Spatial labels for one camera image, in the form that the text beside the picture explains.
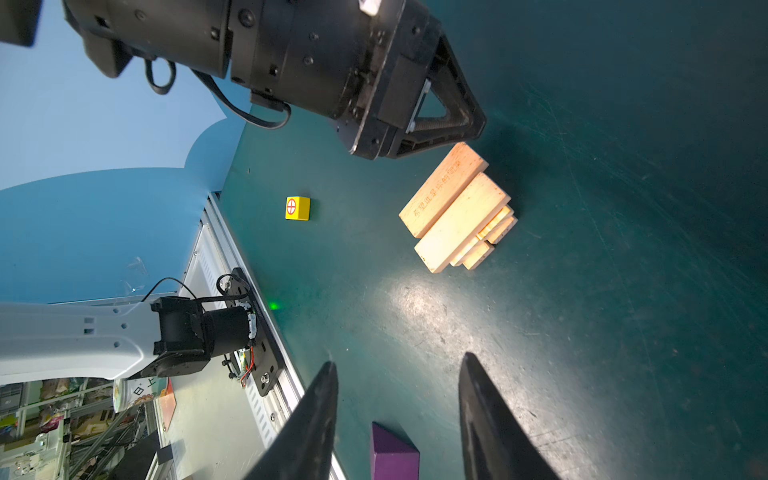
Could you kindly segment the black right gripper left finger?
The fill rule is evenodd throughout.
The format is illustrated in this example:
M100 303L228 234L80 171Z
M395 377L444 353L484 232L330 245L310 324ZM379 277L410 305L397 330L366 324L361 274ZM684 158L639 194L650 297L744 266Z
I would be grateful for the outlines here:
M337 421L338 373L325 362L247 479L328 479Z

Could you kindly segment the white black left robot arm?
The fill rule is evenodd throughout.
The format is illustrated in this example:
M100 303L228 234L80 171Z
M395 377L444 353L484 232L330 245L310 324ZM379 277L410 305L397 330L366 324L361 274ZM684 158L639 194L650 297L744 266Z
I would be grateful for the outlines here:
M399 159L478 138L485 115L418 1L1 5L1 381L200 367L147 293L183 269L241 133L328 119Z

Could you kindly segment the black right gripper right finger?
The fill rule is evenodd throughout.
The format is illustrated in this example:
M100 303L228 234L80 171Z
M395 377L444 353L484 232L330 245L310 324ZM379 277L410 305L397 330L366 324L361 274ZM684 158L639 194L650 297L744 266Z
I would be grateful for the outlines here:
M556 479L532 444L477 356L461 363L459 412L467 479Z

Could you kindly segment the light wood block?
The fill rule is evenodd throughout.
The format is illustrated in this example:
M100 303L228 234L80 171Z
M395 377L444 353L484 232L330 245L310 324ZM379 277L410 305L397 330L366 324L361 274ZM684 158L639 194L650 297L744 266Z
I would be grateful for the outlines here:
M456 144L399 213L411 235L422 238L487 167L488 162L467 143Z

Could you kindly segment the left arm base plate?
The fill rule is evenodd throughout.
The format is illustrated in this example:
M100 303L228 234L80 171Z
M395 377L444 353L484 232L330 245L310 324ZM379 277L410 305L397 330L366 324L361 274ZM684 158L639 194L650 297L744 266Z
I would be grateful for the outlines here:
M234 268L223 275L218 289L226 296L235 296L227 300L228 307L242 307L248 317L248 346L234 350L225 356L229 377L238 377L245 387L251 380L260 397L266 397L277 386L280 374L285 368L285 359L273 332L268 325L267 315L259 304L255 288L247 280L245 272Z

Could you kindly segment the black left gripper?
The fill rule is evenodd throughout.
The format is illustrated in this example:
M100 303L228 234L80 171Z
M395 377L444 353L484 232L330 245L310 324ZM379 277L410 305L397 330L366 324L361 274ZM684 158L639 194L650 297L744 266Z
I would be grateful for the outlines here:
M351 154L398 159L481 136L487 118L425 5L384 1L375 16L356 1L288 5L287 101L333 120ZM429 95L441 116L421 114Z

